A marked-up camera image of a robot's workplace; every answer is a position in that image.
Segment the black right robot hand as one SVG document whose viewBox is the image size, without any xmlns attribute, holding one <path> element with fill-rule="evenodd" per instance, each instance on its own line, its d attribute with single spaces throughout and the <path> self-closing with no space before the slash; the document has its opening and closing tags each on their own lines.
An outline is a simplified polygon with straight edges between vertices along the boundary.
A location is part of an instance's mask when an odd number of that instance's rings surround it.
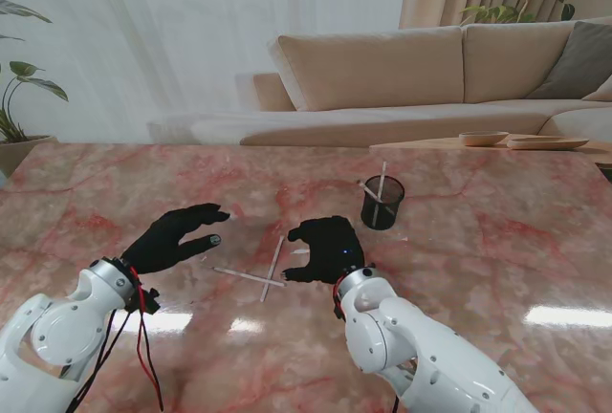
<svg viewBox="0 0 612 413">
<path fill-rule="evenodd" d="M 289 231 L 287 239 L 306 243 L 310 252 L 306 266 L 282 273 L 287 281 L 334 285 L 347 273 L 365 266 L 361 243 L 345 217 L 335 215 L 303 221 Z"/>
</svg>

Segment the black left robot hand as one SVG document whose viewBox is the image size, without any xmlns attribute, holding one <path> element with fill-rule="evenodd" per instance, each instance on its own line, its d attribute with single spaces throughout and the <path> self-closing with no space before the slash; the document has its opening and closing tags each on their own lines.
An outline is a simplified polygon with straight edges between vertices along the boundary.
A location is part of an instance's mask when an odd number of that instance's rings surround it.
<svg viewBox="0 0 612 413">
<path fill-rule="evenodd" d="M 138 275 L 168 270 L 221 243 L 217 234 L 183 242 L 187 234 L 202 225 L 225 222 L 229 218 L 219 205 L 212 203 L 171 210 L 152 223 L 120 259 Z"/>
</svg>

